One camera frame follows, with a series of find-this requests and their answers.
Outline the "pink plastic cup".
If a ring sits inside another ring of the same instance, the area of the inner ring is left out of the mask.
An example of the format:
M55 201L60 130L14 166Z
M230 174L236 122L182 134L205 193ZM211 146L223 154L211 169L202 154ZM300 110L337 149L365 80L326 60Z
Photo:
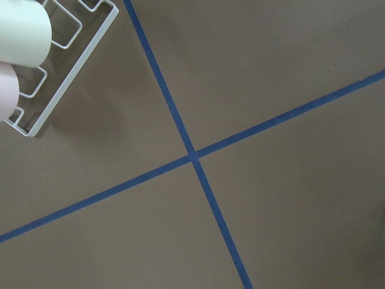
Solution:
M13 67L1 63L1 122L15 111L19 100L19 81Z

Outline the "white plastic cup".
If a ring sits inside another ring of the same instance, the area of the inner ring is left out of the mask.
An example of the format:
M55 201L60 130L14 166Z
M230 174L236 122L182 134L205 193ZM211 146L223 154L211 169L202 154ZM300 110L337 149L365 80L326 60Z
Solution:
M1 61L26 67L41 65L51 48L52 28L37 1L1 1Z

